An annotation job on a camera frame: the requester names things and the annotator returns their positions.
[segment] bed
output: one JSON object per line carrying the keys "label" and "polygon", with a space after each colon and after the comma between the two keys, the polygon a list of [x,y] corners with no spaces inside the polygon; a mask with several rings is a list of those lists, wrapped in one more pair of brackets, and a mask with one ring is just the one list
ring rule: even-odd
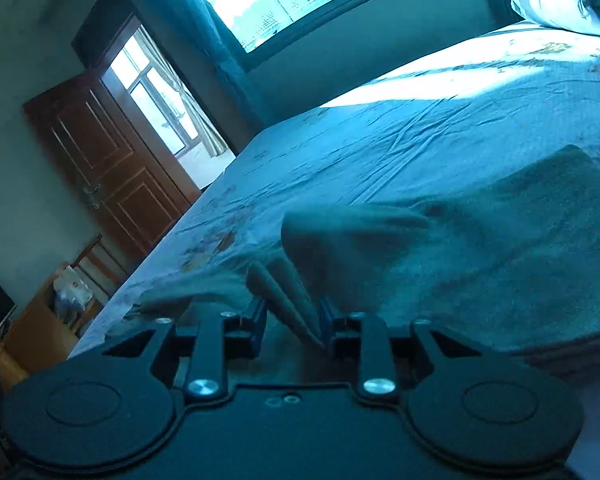
{"label": "bed", "polygon": [[[152,287],[275,244],[290,208],[453,192],[567,144],[600,167],[600,38],[520,22],[413,61],[253,139],[72,355],[102,343]],[[600,381],[581,392],[589,418],[571,463],[600,478]]]}

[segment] curtain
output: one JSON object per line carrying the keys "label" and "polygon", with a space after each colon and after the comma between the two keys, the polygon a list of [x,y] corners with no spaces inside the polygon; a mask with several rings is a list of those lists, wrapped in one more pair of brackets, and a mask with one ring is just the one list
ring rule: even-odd
{"label": "curtain", "polygon": [[218,133],[218,130],[216,130],[216,127],[213,126],[209,118],[202,111],[200,105],[193,98],[193,95],[191,95],[186,86],[184,86],[173,67],[166,59],[164,59],[164,56],[154,43],[154,40],[146,33],[144,27],[140,27],[134,37],[145,56],[149,59],[149,62],[151,62],[156,69],[156,72],[180,95],[184,108],[198,132],[207,153],[210,156],[222,155],[229,147]]}
{"label": "curtain", "polygon": [[147,0],[187,43],[211,63],[228,95],[259,132],[275,120],[223,43],[206,0]]}

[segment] circular pad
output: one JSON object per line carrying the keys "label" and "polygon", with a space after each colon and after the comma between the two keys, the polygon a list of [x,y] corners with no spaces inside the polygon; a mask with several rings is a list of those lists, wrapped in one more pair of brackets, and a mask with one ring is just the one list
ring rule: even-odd
{"label": "circular pad", "polygon": [[17,385],[2,407],[4,431],[42,466],[89,470],[151,447],[174,419],[171,394],[130,360],[72,359]]}
{"label": "circular pad", "polygon": [[564,458],[584,414],[565,384],[506,359],[449,359],[412,390],[415,431],[455,462],[480,469],[533,468]]}
{"label": "circular pad", "polygon": [[518,424],[538,409],[536,395],[514,383],[491,381],[465,391],[462,404],[469,415],[492,424]]}

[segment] plastic bag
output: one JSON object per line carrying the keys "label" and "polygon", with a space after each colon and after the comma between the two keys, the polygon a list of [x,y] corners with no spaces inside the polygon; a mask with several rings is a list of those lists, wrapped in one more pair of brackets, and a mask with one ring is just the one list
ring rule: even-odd
{"label": "plastic bag", "polygon": [[66,325],[73,324],[93,299],[87,284],[71,267],[54,280],[54,291],[54,312]]}

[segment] sunlight on bed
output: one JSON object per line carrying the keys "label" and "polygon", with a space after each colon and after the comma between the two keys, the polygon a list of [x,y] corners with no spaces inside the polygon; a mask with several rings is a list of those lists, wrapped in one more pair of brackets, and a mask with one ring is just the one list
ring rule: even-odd
{"label": "sunlight on bed", "polygon": [[489,64],[508,60],[522,62],[534,59],[541,64],[551,61],[586,62],[599,56],[600,38],[521,22],[421,57],[378,79],[394,79],[432,70],[489,68]]}
{"label": "sunlight on bed", "polygon": [[513,66],[445,70],[420,76],[376,80],[325,103],[321,108],[383,101],[438,100],[475,97],[506,83],[542,72],[542,67]]}

